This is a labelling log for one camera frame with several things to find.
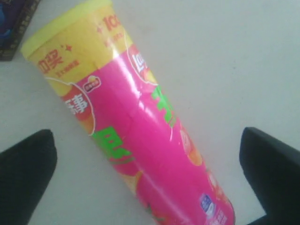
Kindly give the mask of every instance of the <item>dark box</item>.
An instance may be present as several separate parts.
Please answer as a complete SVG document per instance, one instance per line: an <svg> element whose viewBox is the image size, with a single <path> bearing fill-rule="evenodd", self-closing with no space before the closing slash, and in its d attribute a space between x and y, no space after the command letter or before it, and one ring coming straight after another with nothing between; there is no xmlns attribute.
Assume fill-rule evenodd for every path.
<svg viewBox="0 0 300 225"><path fill-rule="evenodd" d="M40 0L0 0L0 60L11 61Z"/></svg>

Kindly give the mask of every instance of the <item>yellow top band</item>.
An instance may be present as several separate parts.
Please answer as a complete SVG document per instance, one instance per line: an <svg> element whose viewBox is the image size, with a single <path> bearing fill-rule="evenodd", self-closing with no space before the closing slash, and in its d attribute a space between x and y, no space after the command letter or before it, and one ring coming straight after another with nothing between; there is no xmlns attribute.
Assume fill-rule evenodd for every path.
<svg viewBox="0 0 300 225"><path fill-rule="evenodd" d="M83 16L88 15L90 12L97 10L97 8L110 4L112 4L111 0L87 0L77 5L37 31L23 44L21 53L28 59L40 46L66 27L75 23Z"/></svg>

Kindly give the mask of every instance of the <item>pink label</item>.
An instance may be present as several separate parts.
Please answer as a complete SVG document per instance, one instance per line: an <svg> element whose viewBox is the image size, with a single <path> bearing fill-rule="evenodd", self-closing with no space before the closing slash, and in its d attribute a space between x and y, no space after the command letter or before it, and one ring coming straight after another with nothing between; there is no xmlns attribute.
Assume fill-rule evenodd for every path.
<svg viewBox="0 0 300 225"><path fill-rule="evenodd" d="M160 225L233 225L233 208L137 48L77 83L92 135Z"/></svg>

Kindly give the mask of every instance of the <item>white surface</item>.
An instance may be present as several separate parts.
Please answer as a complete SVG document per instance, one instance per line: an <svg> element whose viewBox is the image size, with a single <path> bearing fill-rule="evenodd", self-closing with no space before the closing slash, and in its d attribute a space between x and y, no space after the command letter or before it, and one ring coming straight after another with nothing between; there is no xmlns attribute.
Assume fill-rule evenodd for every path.
<svg viewBox="0 0 300 225"><path fill-rule="evenodd" d="M26 37L81 0L42 0ZM300 3L115 0L140 48L234 204L237 225L264 214L238 162L245 126L300 149ZM151 225L101 152L18 53L0 63L0 149L42 128L59 161L30 225Z"/></svg>

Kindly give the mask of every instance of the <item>black object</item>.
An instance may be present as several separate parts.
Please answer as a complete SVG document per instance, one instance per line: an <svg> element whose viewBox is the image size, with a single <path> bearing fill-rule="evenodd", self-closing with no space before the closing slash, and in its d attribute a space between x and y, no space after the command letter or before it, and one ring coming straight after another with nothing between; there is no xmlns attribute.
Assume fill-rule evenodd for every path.
<svg viewBox="0 0 300 225"><path fill-rule="evenodd" d="M0 225L28 224L56 163L50 130L41 130L0 154Z"/></svg>
<svg viewBox="0 0 300 225"><path fill-rule="evenodd" d="M0 61L12 60L40 0L0 0Z"/></svg>
<svg viewBox="0 0 300 225"><path fill-rule="evenodd" d="M300 225L300 152L248 127L240 164L267 214L250 225Z"/></svg>

